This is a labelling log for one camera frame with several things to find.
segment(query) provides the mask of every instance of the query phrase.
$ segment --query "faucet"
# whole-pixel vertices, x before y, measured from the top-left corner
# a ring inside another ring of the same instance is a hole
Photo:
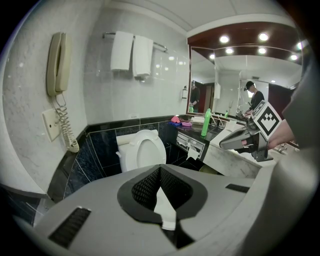
[[[286,145],[286,144],[283,143],[283,144],[281,144],[281,148],[278,148],[278,149],[277,149],[277,151],[278,151],[280,154],[282,154],[283,151],[285,151],[285,150],[288,149],[288,147],[286,147],[285,145]]]

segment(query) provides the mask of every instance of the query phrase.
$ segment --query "telephone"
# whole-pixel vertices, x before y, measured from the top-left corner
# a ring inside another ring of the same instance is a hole
[[[52,37],[49,58],[46,70],[46,90],[52,99],[55,99],[56,107],[52,101],[53,107],[59,116],[61,130],[66,148],[76,153],[79,151],[79,145],[75,138],[67,112],[67,104],[63,91],[68,89],[68,80],[71,64],[71,37],[66,33],[55,33]],[[60,104],[57,95],[62,95],[64,104]]]

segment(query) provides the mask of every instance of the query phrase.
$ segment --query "wall outlet plate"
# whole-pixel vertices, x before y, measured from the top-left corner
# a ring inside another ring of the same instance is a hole
[[[42,112],[42,118],[46,134],[51,142],[53,142],[61,133],[59,116],[55,109],[49,109]]]
[[[129,119],[138,119],[139,118],[139,114],[129,114],[128,118]]]

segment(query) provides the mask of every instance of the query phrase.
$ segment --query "black countertop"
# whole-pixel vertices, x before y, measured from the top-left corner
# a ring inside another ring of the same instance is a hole
[[[210,141],[212,141],[220,132],[223,131],[222,128],[219,128],[218,126],[209,125],[206,136],[201,136],[202,132],[202,125],[195,125],[193,124],[191,127],[189,126],[173,126],[171,124],[168,124],[169,126],[172,126],[176,128],[176,130],[182,134],[185,134],[199,142],[209,144]]]

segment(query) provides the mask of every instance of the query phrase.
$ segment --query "ceiling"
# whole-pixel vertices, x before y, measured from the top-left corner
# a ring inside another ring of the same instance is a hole
[[[239,71],[241,79],[259,77],[259,81],[283,87],[291,87],[301,78],[302,66],[296,63],[253,55],[234,55],[215,58],[214,64],[196,51],[191,51],[191,79],[200,83],[212,83],[215,79],[215,68],[219,72]]]
[[[185,31],[227,17],[269,14],[288,17],[272,0],[113,0],[129,3],[160,14]]]

